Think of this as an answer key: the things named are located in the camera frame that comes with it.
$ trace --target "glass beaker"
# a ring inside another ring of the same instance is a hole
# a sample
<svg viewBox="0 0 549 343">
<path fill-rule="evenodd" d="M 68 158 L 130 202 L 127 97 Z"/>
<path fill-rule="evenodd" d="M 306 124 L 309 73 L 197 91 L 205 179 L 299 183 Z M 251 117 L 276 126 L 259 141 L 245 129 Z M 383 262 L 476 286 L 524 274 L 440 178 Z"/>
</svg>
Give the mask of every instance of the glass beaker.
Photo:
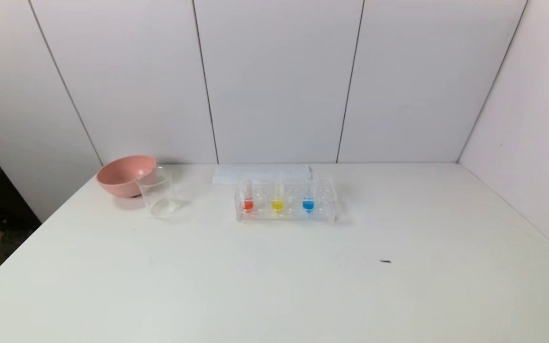
<svg viewBox="0 0 549 343">
<path fill-rule="evenodd" d="M 135 179 L 145 206 L 154 218 L 168 217 L 177 209 L 179 201 L 175 195 L 171 170 L 161 165 Z"/>
</svg>

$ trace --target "white wall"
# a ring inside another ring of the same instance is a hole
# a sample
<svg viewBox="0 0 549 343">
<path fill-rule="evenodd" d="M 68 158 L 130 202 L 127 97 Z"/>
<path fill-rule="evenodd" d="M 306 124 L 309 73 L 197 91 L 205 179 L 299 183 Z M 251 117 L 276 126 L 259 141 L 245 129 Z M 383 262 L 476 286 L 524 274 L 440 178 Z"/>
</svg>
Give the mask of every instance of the white wall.
<svg viewBox="0 0 549 343">
<path fill-rule="evenodd" d="M 103 163 L 216 163 L 192 0 L 32 0 Z"/>
<path fill-rule="evenodd" d="M 335 162 L 362 0 L 196 0 L 220 163 Z"/>
<path fill-rule="evenodd" d="M 549 238 L 549 0 L 530 0 L 460 163 Z"/>
<path fill-rule="evenodd" d="M 366 0 L 338 162 L 456 162 L 526 0 Z"/>
<path fill-rule="evenodd" d="M 101 166 L 20 0 L 0 0 L 0 166 L 42 221 Z"/>
</svg>

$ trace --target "test tube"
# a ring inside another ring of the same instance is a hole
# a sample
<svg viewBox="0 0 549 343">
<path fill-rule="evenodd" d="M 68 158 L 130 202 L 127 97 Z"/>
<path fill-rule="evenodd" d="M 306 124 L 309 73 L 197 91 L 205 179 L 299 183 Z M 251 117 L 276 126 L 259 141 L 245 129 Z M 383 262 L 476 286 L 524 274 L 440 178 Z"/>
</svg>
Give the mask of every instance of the test tube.
<svg viewBox="0 0 549 343">
<path fill-rule="evenodd" d="M 318 182 L 319 177 L 311 175 L 311 178 L 305 185 L 305 198 L 302 200 L 302 208 L 305 209 L 306 213 L 311 213 L 315 208 L 316 186 Z"/>
<path fill-rule="evenodd" d="M 251 179 L 242 178 L 240 181 L 240 197 L 241 207 L 244 212 L 253 210 L 253 189 L 251 187 Z"/>
<path fill-rule="evenodd" d="M 285 185 L 283 183 L 283 176 L 279 175 L 274 183 L 272 208 L 276 213 L 281 213 L 285 208 Z"/>
</svg>

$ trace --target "yellow liquid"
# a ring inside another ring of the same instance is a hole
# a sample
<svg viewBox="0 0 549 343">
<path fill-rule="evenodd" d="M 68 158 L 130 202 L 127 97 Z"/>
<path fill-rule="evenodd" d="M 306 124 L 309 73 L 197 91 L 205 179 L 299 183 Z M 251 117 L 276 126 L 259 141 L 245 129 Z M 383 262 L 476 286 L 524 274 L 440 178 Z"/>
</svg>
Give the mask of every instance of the yellow liquid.
<svg viewBox="0 0 549 343">
<path fill-rule="evenodd" d="M 273 200 L 273 202 L 272 202 L 273 210 L 276 213 L 279 213 L 279 212 L 283 211 L 284 206 L 285 206 L 285 202 L 283 202 L 283 200 Z"/>
</svg>

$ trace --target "tabletop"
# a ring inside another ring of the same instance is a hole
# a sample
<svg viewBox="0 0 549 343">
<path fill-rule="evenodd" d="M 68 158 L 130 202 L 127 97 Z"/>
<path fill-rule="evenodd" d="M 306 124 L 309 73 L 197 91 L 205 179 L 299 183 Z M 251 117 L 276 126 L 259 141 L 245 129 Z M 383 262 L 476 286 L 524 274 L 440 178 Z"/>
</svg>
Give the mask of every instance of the tabletop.
<svg viewBox="0 0 549 343">
<path fill-rule="evenodd" d="M 0 267 L 0 343 L 549 343 L 549 241 L 462 166 L 311 165 L 338 221 L 240 223 L 216 167 L 167 219 L 89 180 Z"/>
</svg>

